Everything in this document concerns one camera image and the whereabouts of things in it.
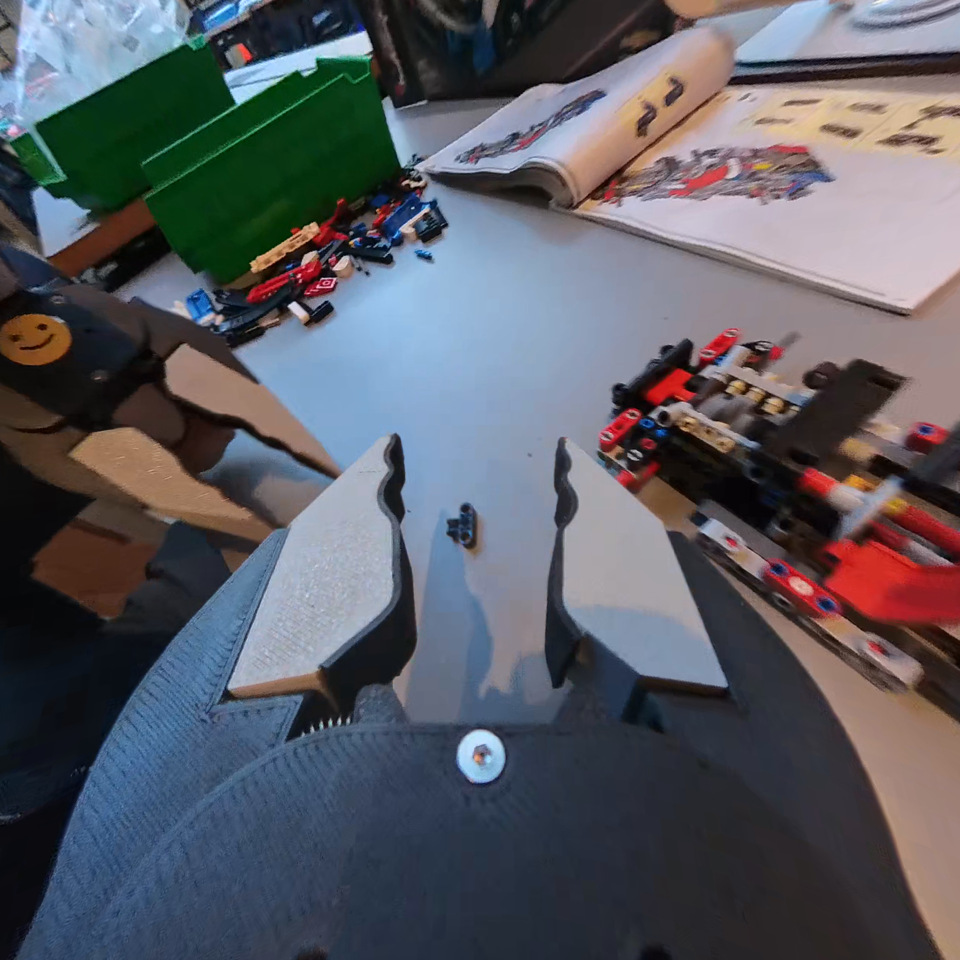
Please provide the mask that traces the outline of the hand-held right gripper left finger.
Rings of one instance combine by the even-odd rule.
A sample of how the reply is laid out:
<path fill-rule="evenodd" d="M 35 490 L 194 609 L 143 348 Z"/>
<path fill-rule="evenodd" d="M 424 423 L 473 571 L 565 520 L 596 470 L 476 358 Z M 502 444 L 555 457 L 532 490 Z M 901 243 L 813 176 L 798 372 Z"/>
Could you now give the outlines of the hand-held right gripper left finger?
<path fill-rule="evenodd" d="M 287 528 L 226 686 L 232 699 L 318 694 L 352 706 L 417 644 L 398 434 L 379 438 Z"/>

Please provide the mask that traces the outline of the building instruction booklet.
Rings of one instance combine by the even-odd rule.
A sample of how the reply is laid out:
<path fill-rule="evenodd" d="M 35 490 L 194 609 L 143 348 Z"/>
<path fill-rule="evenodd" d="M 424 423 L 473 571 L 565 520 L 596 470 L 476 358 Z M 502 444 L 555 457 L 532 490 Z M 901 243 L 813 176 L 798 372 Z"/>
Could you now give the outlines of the building instruction booklet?
<path fill-rule="evenodd" d="M 958 81 L 731 85 L 696 27 L 532 87 L 419 165 L 908 316 L 959 270 Z"/>

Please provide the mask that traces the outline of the pile of loose bricks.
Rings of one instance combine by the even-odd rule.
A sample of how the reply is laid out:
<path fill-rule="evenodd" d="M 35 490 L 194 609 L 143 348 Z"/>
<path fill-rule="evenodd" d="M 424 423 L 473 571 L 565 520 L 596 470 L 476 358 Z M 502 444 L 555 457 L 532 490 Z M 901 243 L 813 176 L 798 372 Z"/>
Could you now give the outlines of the pile of loose bricks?
<path fill-rule="evenodd" d="M 404 246 L 429 250 L 449 226 L 438 201 L 425 197 L 418 161 L 414 156 L 373 194 L 342 198 L 327 219 L 294 230 L 233 286 L 186 294 L 174 302 L 174 313 L 231 348 L 289 318 L 305 328 L 323 323 L 334 312 L 331 295 L 346 280 L 368 276 L 373 266 L 393 266 L 395 251 Z"/>

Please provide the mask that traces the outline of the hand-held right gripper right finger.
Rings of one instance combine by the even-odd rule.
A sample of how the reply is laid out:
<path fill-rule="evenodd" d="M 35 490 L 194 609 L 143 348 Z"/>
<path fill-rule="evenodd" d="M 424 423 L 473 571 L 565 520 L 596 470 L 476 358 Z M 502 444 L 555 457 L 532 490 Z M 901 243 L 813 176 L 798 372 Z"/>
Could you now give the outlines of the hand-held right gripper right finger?
<path fill-rule="evenodd" d="M 570 438 L 558 439 L 545 662 L 623 719 L 648 692 L 711 699 L 730 683 L 666 526 Z"/>

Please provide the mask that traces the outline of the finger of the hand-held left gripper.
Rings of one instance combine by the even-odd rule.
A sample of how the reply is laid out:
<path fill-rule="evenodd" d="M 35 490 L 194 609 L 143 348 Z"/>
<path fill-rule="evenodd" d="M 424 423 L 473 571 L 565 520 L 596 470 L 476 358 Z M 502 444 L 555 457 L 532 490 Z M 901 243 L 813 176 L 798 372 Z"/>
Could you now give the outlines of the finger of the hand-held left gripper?
<path fill-rule="evenodd" d="M 341 467 L 307 427 L 266 386 L 190 345 L 164 363 L 167 392 L 210 422 L 244 430 L 328 478 Z"/>
<path fill-rule="evenodd" d="M 157 518 L 261 543 L 274 527 L 195 477 L 158 441 L 132 427 L 88 434 L 70 459 Z"/>

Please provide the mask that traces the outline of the toy car set box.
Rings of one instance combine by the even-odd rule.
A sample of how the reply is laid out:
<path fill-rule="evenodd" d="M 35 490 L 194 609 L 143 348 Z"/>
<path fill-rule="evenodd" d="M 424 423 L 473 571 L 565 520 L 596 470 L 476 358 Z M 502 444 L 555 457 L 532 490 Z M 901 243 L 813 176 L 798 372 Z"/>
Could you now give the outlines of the toy car set box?
<path fill-rule="evenodd" d="M 517 96 L 590 76 L 670 37 L 663 1 L 362 1 L 396 107 Z"/>

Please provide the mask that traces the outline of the brick car chassis model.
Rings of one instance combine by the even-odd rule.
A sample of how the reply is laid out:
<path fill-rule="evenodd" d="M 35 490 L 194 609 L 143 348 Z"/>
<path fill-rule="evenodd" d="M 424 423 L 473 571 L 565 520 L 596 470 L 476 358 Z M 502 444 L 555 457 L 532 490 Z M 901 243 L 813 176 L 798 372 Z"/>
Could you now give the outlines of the brick car chassis model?
<path fill-rule="evenodd" d="M 958 426 L 879 414 L 907 378 L 771 367 L 797 340 L 666 344 L 611 387 L 597 457 L 633 494 L 660 479 L 694 542 L 875 686 L 959 716 Z"/>

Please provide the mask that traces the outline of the white topped table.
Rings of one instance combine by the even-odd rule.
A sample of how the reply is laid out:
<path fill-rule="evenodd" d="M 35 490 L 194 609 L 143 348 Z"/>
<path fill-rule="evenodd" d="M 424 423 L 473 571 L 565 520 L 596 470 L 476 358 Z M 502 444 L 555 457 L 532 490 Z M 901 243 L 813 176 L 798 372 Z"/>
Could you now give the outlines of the white topped table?
<path fill-rule="evenodd" d="M 286 76 L 298 72 L 304 76 L 314 72 L 318 60 L 344 57 L 367 57 L 374 52 L 366 31 L 305 47 L 289 54 L 278 54 L 223 74 L 235 104 L 242 104 L 269 89 Z"/>

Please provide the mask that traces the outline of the clear plastic bag heap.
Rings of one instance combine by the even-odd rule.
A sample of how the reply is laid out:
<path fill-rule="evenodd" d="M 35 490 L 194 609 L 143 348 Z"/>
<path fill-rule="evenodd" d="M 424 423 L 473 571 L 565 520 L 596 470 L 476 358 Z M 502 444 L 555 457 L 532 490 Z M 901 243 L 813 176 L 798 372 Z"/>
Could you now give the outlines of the clear plastic bag heap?
<path fill-rule="evenodd" d="M 2 138 L 173 51 L 188 21 L 176 1 L 2 2 Z"/>

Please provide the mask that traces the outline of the green storage bin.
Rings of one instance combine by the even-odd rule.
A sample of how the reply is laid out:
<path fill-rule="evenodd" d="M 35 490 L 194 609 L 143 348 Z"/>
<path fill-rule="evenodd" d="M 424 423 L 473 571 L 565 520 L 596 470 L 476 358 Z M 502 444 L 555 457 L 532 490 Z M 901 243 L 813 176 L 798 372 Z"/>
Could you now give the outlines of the green storage bin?
<path fill-rule="evenodd" d="M 10 146 L 54 198 L 113 212 L 151 189 L 144 162 L 233 106 L 215 54 L 198 35 L 37 122 Z"/>
<path fill-rule="evenodd" d="M 142 163 L 153 221 L 218 282 L 401 167 L 367 55 L 319 58 Z"/>

